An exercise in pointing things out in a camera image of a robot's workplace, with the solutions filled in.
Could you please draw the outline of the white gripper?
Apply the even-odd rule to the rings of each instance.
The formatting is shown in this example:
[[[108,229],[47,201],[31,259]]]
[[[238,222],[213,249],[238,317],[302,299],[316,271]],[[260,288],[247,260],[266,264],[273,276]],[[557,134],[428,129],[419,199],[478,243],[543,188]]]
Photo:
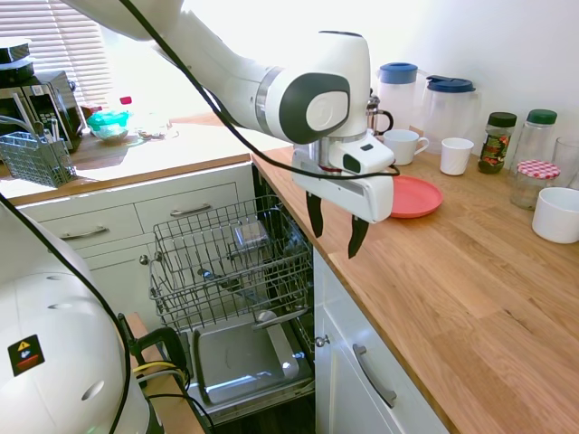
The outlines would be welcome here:
[[[388,148],[332,148],[329,159],[342,170],[329,180],[309,151],[293,150],[292,166],[314,173],[313,177],[294,174],[293,181],[306,192],[311,228],[316,238],[323,234],[321,199],[353,214],[352,233],[347,246],[350,259],[360,250],[370,223],[378,223],[391,215],[394,202],[394,181],[386,169],[394,162]]]

